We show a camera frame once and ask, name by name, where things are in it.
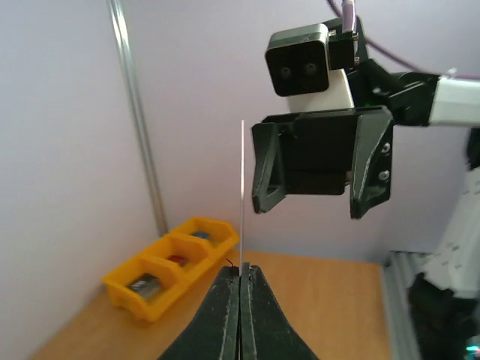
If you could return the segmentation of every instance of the yellow plastic tray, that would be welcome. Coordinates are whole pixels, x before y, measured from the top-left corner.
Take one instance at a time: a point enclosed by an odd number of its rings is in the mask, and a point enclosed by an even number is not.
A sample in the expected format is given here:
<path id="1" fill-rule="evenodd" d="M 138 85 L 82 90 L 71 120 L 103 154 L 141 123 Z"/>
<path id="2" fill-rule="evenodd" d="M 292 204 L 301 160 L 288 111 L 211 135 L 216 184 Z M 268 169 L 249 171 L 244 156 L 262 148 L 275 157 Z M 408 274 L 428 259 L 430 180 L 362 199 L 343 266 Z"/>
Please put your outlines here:
<path id="1" fill-rule="evenodd" d="M 208 239 L 192 234 L 207 233 Z M 103 277 L 111 302 L 137 319 L 157 321 L 218 260 L 239 242 L 229 223 L 193 217 Z M 185 263 L 171 261 L 181 257 Z M 149 300 L 128 288 L 144 274 L 153 275 L 162 290 Z"/>

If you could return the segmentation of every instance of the cable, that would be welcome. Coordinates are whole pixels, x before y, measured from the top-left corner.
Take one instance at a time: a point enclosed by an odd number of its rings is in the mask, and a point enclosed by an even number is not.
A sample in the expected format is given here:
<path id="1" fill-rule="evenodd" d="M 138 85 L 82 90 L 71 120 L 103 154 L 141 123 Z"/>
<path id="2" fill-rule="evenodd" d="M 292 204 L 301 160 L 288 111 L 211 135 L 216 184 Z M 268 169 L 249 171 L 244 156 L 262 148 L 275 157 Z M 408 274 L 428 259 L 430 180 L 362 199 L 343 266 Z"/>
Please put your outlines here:
<path id="1" fill-rule="evenodd" d="M 334 0 L 326 0 L 328 6 L 334 12 L 337 17 L 342 17 L 342 13 L 338 6 L 334 3 Z M 367 45 L 371 46 L 373 49 L 384 55 L 385 57 L 391 59 L 393 62 L 407 68 L 411 71 L 417 71 L 419 73 L 428 73 L 424 69 L 414 65 L 413 63 L 401 58 L 400 56 L 395 55 L 393 52 L 390 52 L 388 49 L 377 43 L 375 40 L 370 39 L 369 37 L 365 37 L 365 41 L 367 41 Z M 456 75 L 457 79 L 465 79 L 465 80 L 480 80 L 480 76 L 478 75 Z"/>
<path id="2" fill-rule="evenodd" d="M 357 28 L 355 0 L 342 0 L 342 31 L 354 32 Z"/>

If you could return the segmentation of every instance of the white backdrop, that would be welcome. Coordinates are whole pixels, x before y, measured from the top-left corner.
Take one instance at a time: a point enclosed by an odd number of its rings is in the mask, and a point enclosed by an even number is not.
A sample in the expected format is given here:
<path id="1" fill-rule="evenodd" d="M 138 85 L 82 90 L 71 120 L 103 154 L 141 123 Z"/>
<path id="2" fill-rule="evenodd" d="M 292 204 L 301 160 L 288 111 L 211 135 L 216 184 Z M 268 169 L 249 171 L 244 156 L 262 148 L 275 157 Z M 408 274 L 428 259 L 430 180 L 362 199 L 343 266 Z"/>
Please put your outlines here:
<path id="1" fill-rule="evenodd" d="M 203 215 L 238 226 L 240 121 L 250 128 L 287 112 L 263 58 L 269 36 L 334 15 L 323 0 L 124 0 L 124 7 L 169 225 Z M 432 71 L 478 68 L 476 0 L 359 0 L 358 12 L 368 35 L 412 62 Z M 349 218 L 347 195 L 289 196 L 254 214 L 248 134 L 245 247 L 357 260 L 389 248 L 431 250 L 461 187 L 465 134 L 396 129 L 392 199 L 359 222 Z"/>
<path id="2" fill-rule="evenodd" d="M 4 0 L 0 32 L 0 358 L 23 360 L 156 227 L 107 4 Z"/>

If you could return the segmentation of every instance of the screw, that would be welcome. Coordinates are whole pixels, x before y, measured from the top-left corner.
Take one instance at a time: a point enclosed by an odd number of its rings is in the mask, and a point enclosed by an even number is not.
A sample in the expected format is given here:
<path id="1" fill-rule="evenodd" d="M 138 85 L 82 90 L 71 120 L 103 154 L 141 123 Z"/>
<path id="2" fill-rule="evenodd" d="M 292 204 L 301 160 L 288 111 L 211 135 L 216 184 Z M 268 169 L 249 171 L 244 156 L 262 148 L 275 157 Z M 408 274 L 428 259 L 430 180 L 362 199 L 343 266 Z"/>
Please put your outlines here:
<path id="1" fill-rule="evenodd" d="M 390 179 L 390 172 L 388 170 L 383 170 L 380 174 L 378 174 L 378 179 L 382 180 L 383 182 L 387 182 Z"/>
<path id="2" fill-rule="evenodd" d="M 388 154 L 391 148 L 390 142 L 386 142 L 382 147 L 382 154 Z"/>
<path id="3" fill-rule="evenodd" d="M 448 77 L 449 79 L 454 79 L 456 75 L 457 75 L 457 69 L 455 67 L 445 72 L 445 77 Z"/>
<path id="4" fill-rule="evenodd" d="M 292 75 L 292 71 L 288 67 L 282 67 L 280 74 L 284 79 L 288 79 Z"/>
<path id="5" fill-rule="evenodd" d="M 315 64 L 306 64 L 305 65 L 305 73 L 308 75 L 308 76 L 312 76 L 314 75 L 315 73 L 317 72 L 317 66 Z"/>

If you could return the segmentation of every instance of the wooden table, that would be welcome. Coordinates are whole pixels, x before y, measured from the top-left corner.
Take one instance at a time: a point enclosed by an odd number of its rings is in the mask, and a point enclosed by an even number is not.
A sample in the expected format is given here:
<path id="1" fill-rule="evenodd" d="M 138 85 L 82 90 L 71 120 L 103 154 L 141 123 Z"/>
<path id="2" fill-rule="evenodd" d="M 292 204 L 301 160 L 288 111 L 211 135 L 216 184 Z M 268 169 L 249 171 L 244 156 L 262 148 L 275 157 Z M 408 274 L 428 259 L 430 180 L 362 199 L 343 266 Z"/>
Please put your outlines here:
<path id="1" fill-rule="evenodd" d="M 286 318 L 321 360 L 390 359 L 378 265 L 257 252 L 244 261 L 261 267 Z M 190 322 L 223 265 L 155 324 L 135 321 L 103 292 L 32 360 L 155 360 Z"/>

